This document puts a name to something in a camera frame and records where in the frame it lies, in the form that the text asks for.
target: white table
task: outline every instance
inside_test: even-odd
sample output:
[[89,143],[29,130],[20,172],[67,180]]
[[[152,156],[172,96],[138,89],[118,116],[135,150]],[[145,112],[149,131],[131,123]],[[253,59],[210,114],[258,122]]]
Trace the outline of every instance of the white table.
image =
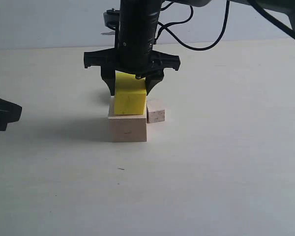
[[182,61],[150,94],[167,121],[128,144],[83,66],[99,49],[0,51],[0,97],[23,107],[0,132],[0,236],[295,236],[292,40],[155,47]]

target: white wall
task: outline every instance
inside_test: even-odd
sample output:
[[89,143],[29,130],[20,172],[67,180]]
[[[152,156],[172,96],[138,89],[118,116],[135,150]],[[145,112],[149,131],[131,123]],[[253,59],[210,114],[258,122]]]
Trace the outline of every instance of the white wall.
[[[118,8],[119,0],[0,0],[0,49],[112,45],[114,37],[101,35],[103,12]],[[224,0],[213,0],[195,9],[194,19],[172,29],[186,42],[214,41],[220,33]],[[163,12],[160,21],[184,20],[189,7],[174,4]],[[288,23],[283,14],[275,13]],[[224,40],[272,39],[286,37],[249,6],[232,3]],[[175,40],[166,32],[159,43]]]

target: small wooden block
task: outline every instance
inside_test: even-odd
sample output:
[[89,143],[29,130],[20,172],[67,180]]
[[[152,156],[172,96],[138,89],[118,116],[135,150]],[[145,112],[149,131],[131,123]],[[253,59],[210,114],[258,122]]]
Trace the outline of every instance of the small wooden block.
[[165,107],[160,100],[147,101],[147,122],[156,123],[165,120]]
[[109,106],[109,128],[113,142],[146,142],[147,113],[143,115],[119,116],[114,114],[114,97]]
[[146,109],[147,90],[145,80],[135,75],[116,74],[115,115],[143,115]]

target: wooden block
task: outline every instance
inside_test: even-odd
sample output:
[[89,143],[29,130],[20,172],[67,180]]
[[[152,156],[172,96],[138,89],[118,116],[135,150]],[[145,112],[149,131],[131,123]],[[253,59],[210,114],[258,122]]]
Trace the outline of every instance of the wooden block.
[[160,100],[147,101],[147,122],[156,123],[165,120],[165,107]]
[[146,142],[147,113],[119,116],[114,114],[114,97],[111,97],[108,121],[113,142]]
[[143,115],[146,109],[147,90],[145,80],[135,75],[116,74],[115,115]]

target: yellow sponge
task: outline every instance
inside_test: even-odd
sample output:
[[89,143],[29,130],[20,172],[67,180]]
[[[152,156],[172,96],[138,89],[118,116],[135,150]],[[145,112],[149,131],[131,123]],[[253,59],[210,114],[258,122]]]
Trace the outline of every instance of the yellow sponge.
[[146,109],[147,90],[145,80],[134,75],[116,74],[115,115],[142,115]]

